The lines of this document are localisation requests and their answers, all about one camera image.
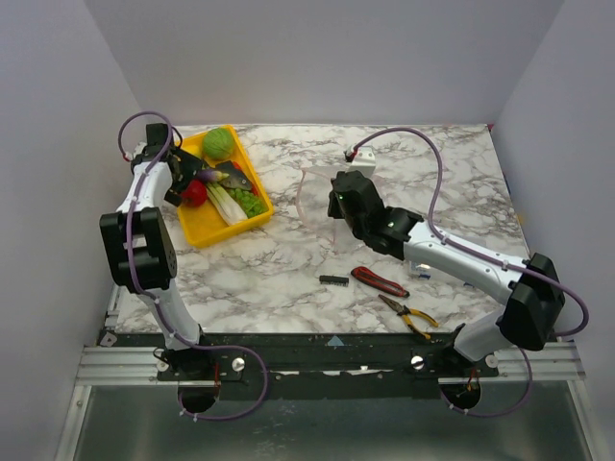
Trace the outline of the red apple toy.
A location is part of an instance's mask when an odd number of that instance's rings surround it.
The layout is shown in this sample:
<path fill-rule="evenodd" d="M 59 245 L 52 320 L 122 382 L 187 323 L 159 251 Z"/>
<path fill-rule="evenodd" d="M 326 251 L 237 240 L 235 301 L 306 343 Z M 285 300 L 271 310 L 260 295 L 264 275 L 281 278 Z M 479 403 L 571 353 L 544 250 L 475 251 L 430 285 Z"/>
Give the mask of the red apple toy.
<path fill-rule="evenodd" d="M 185 206 L 199 207 L 207 201 L 208 190 L 202 182 L 192 180 L 181 193 L 181 197 Z"/>

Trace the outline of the clear zip top bag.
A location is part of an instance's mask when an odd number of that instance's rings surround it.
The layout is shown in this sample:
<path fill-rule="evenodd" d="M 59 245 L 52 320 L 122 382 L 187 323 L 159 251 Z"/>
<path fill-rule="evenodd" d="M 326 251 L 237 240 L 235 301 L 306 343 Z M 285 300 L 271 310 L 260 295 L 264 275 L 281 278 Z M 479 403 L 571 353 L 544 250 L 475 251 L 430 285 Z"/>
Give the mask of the clear zip top bag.
<path fill-rule="evenodd" d="M 324 239 L 336 254 L 352 253 L 364 246 L 344 220 L 328 216 L 331 180 L 345 170 L 346 167 L 337 165 L 305 168 L 296 193 L 296 208 L 303 225 Z"/>

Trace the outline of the green cabbage toy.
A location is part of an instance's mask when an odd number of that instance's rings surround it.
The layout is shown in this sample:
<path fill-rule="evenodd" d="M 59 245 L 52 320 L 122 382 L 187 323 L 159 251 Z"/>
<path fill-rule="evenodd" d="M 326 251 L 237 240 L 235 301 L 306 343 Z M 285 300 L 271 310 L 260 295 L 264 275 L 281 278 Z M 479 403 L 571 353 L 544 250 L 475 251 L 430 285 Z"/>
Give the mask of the green cabbage toy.
<path fill-rule="evenodd" d="M 202 140 L 203 159 L 224 161 L 234 153 L 234 137 L 225 128 L 215 128 L 208 131 Z"/>

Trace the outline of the green grapes bunch toy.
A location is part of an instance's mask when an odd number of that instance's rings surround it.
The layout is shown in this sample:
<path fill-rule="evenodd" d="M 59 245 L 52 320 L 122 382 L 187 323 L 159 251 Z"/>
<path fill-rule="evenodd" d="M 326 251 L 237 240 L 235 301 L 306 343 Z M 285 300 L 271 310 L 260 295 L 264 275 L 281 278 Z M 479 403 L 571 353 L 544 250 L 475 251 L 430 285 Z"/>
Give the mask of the green grapes bunch toy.
<path fill-rule="evenodd" d="M 237 202 L 248 218 L 261 215 L 267 210 L 261 198 L 249 190 L 228 189 L 229 195 Z"/>

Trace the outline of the purple eggplant toy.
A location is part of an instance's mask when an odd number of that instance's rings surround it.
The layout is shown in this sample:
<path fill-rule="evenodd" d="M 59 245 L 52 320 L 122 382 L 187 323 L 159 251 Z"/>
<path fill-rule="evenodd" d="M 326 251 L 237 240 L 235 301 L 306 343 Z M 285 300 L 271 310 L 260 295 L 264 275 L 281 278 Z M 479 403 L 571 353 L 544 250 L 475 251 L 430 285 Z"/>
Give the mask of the purple eggplant toy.
<path fill-rule="evenodd" d="M 206 168 L 195 174 L 195 179 L 200 182 L 222 182 L 229 177 L 229 174 L 215 168 Z"/>

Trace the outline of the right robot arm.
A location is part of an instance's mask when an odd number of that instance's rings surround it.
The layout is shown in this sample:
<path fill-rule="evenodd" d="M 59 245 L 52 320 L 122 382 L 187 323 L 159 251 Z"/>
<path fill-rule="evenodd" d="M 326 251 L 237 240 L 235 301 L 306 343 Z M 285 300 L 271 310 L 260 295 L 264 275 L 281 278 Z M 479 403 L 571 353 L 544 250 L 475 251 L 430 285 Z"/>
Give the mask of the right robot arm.
<path fill-rule="evenodd" d="M 358 171 L 332 179 L 328 214 L 345 220 L 353 236 L 375 252 L 427 264 L 500 304 L 499 310 L 455 329 L 441 355 L 449 374 L 464 376 L 488 354 L 511 346 L 538 352 L 552 336 L 565 300 L 554 263 L 545 255 L 497 255 L 470 241 L 461 251 L 450 238 L 439 238 L 440 230 L 431 229 L 421 215 L 385 206 L 373 182 Z"/>

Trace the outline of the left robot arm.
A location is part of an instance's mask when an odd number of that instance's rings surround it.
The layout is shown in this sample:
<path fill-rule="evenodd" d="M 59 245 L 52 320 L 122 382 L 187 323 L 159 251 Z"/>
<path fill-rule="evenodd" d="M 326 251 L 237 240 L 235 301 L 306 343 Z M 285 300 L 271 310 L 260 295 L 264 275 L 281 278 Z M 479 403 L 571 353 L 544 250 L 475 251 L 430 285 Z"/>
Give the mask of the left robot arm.
<path fill-rule="evenodd" d="M 179 293 L 177 256 L 161 208 L 182 203 L 202 162 L 174 143 L 175 132 L 167 120 L 146 126 L 145 147 L 130 160 L 129 192 L 116 211 L 100 217 L 99 228 L 115 284 L 147 305 L 165 348 L 184 351 L 181 369 L 201 379 L 211 372 L 213 357 L 197 346 L 202 330 Z"/>

